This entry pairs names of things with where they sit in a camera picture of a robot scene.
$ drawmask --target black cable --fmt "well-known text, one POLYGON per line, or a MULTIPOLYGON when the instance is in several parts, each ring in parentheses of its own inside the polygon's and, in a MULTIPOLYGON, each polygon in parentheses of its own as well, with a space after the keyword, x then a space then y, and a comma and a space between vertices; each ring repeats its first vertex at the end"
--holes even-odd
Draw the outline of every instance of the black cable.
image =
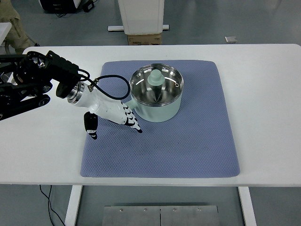
POLYGON ((110 74, 110 75, 104 75, 104 76, 101 76, 101 77, 98 77, 98 78, 97 78, 98 80, 100 80, 100 79, 105 79, 105 78, 119 78, 119 79, 122 79, 123 81, 126 82, 126 84, 127 84, 127 93, 126 93, 123 97, 114 97, 114 96, 108 94, 107 92, 105 92, 105 91, 104 91, 103 89, 101 89, 94 81, 92 81, 92 80, 90 79, 90 74, 89 74, 87 71, 82 70, 82 69, 79 69, 79 71, 80 71, 80 72, 84 72, 84 73, 87 74, 87 76, 84 76, 84 75, 82 75, 82 74, 79 74, 79 76, 80 76, 81 78, 84 78, 84 79, 81 80, 81 81, 89 81, 89 82, 90 82, 93 86, 95 86, 100 92, 102 92, 103 94, 105 94, 107 97, 109 97, 109 98, 111 98, 111 99, 114 99, 114 100, 123 100, 123 99, 125 99, 125 98, 130 94, 130 91, 131 91, 130 84, 128 83, 128 81, 127 81, 124 77, 122 77, 122 76, 120 76, 120 75, 110 74))
POLYGON ((90 73, 89 72, 87 72, 87 71, 85 71, 83 69, 79 69, 79 72, 83 72, 83 73, 87 74, 87 77, 81 76, 81 78, 84 78, 84 79, 82 79, 80 81, 87 81, 90 78, 90 73))
POLYGON ((53 222, 52 222, 52 219, 51 219, 51 216, 50 216, 50 210, 49 210, 49 207, 50 207, 51 211, 54 212, 54 213, 58 216, 58 218, 60 219, 60 221, 62 222, 62 224, 63 224, 64 226, 66 226, 65 223, 62 221, 61 217, 60 217, 60 216, 57 214, 57 212, 55 212, 55 211, 52 209, 52 207, 51 207, 51 201, 50 201, 51 189, 52 189, 52 185, 50 186, 49 196, 47 196, 47 195, 42 191, 42 188, 41 188, 41 185, 40 185, 40 191, 41 191, 42 194, 48 199, 48 213, 49 213, 49 218, 50 218, 51 224, 54 226, 54 224, 53 224, 53 222))
MULTIPOLYGON (((48 195, 48 198, 49 198, 49 199, 50 199, 50 195, 51 195, 51 190, 52 190, 52 186, 50 186, 50 190, 49 190, 49 195, 48 195)), ((49 219, 50 219, 50 222, 51 222, 52 226, 55 226, 54 223, 53 223, 53 221, 52 221, 52 219, 51 219, 49 204, 50 204, 50 202, 49 202, 49 200, 48 200, 47 207, 48 207, 48 215, 49 215, 49 219)))

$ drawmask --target cooking pot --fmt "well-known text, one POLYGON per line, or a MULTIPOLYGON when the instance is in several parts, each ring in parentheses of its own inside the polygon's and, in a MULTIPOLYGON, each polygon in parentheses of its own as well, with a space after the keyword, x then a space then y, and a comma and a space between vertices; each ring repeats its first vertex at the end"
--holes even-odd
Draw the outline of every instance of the cooking pot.
POLYGON ((151 64, 138 69, 130 79, 131 97, 126 102, 141 118, 167 121, 180 108, 183 77, 169 65, 151 64))

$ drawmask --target robotic hand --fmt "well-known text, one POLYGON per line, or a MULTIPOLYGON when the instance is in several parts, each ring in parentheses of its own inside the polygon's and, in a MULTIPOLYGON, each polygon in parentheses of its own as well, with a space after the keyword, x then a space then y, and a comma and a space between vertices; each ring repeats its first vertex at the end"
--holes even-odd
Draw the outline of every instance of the robotic hand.
POLYGON ((17 85, 5 82, 0 77, 0 120, 46 105, 50 97, 45 95, 52 88, 52 79, 59 82, 56 96, 67 98, 68 102, 79 107, 87 107, 89 112, 84 116, 85 128, 88 134, 96 139, 97 116, 108 119, 116 124, 123 124, 142 133, 132 110, 122 99, 129 94, 128 81, 118 75, 102 76, 118 77, 127 83, 128 92, 123 97, 112 97, 99 88, 95 81, 90 80, 88 72, 52 51, 47 55, 38 52, 28 52, 27 55, 0 56, 0 63, 12 64, 0 67, 0 75, 13 72, 17 85))
POLYGON ((68 102, 77 107, 87 107, 89 112, 85 114, 85 128, 88 134, 97 139, 96 128, 97 117, 107 119, 116 124, 123 124, 136 129, 142 133, 137 119, 132 110, 120 100, 112 99, 95 89, 93 85, 87 85, 83 82, 73 88, 67 96, 68 102))

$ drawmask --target floor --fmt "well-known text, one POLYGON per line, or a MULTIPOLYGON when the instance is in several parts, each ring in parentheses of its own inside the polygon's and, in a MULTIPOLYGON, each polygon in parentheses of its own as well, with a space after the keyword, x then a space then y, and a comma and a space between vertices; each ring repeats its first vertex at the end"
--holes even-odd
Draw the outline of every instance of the floor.
MULTIPOLYGON (((45 13, 37 0, 11 0, 26 32, 41 46, 127 45, 123 32, 107 32, 122 25, 118 1, 98 0, 89 13, 58 18, 45 13)), ((165 0, 163 45, 295 43, 301 45, 299 0, 165 0)), ((50 186, 42 186, 45 193, 50 186)), ((64 220, 71 186, 53 186, 53 209, 64 220)), ((301 188, 251 187, 258 226, 301 224, 301 188)), ((222 226, 244 225, 236 188, 86 186, 77 225, 101 225, 105 205, 213 204, 222 226)), ((54 225, 62 225, 51 214, 54 225)), ((0 225, 50 226, 47 199, 39 186, 0 185, 0 225)))

